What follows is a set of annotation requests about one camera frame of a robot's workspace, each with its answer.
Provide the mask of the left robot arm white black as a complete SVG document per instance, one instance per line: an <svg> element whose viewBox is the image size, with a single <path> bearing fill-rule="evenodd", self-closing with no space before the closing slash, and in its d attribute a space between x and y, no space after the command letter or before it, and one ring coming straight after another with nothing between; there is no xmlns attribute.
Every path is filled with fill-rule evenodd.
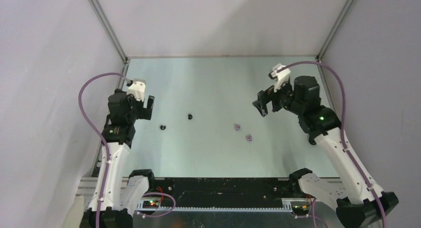
<svg viewBox="0 0 421 228"><path fill-rule="evenodd" d="M157 190L150 169L134 170L122 188L123 170L131 151L136 120L150 120L154 96L137 99L116 89L108 97L109 114L100 133L101 165L93 197L85 215L92 228L131 228L142 196Z"/></svg>

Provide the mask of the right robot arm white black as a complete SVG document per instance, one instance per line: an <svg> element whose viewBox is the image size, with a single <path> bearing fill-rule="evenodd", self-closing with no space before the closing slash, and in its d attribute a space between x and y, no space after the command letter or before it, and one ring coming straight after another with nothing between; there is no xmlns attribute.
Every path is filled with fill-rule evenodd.
<svg viewBox="0 0 421 228"><path fill-rule="evenodd" d="M398 204L394 192L386 192L371 177L341 131L336 113L322 105L320 86L312 76L284 79L259 91L253 106L262 116L281 109L298 117L309 143L320 146L333 165L342 187L321 180L310 169L303 168L289 175L289 192L294 197L311 195L335 211L346 228L362 228L382 220Z"/></svg>

